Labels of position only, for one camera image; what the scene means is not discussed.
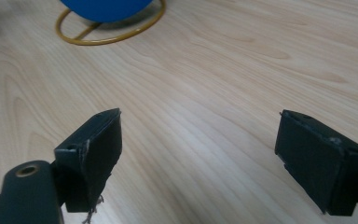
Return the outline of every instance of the wooden surface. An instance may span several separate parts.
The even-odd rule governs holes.
[[[167,4],[136,37],[79,47],[55,35],[61,2],[0,0],[0,187],[119,107],[123,154],[93,223],[358,223],[358,207],[324,216],[273,151],[284,108],[358,142],[358,0]],[[87,24],[71,18],[66,32]]]

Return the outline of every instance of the dark object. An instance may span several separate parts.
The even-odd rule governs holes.
[[[63,223],[69,212],[94,211],[121,154],[120,110],[93,116],[55,149],[56,161],[29,161],[6,174],[0,224]]]
[[[352,215],[358,203],[358,144],[316,119],[283,110],[275,153],[322,212]]]

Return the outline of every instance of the light wood tabletop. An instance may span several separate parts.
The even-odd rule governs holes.
[[[358,206],[323,215],[274,153],[283,109],[358,143],[358,0],[168,0],[149,30],[99,47],[57,37],[64,9],[0,0],[0,189],[119,107],[123,153],[92,223],[358,223]]]

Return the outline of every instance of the brass wire stand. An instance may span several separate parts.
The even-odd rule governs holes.
[[[84,40],[83,39],[85,36],[87,36],[93,30],[97,29],[102,24],[102,22],[94,22],[86,30],[84,30],[83,32],[81,32],[80,34],[78,34],[75,37],[68,37],[68,36],[64,35],[62,33],[61,27],[62,27],[63,20],[69,15],[69,13],[72,12],[72,10],[69,9],[69,8],[67,8],[60,15],[60,17],[57,19],[56,25],[55,25],[55,30],[56,30],[57,35],[62,40],[66,41],[66,42],[68,42],[70,44],[81,45],[81,46],[98,46],[98,45],[116,43],[118,41],[121,41],[121,40],[130,38],[130,37],[133,37],[135,35],[138,35],[141,32],[143,32],[143,31],[147,30],[148,28],[150,28],[152,25],[154,25],[162,17],[162,15],[164,15],[165,9],[167,7],[165,0],[159,0],[159,2],[161,3],[161,8],[158,11],[158,13],[156,14],[156,16],[153,17],[152,19],[150,19],[150,21],[148,21],[147,23],[143,24],[139,28],[131,30],[131,31],[129,31],[129,32],[123,34],[123,35],[117,35],[117,36],[112,37],[112,38],[99,39],[99,40]]]

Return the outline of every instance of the blue object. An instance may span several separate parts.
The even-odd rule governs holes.
[[[62,0],[77,15],[98,22],[124,20],[141,11],[152,0]]]

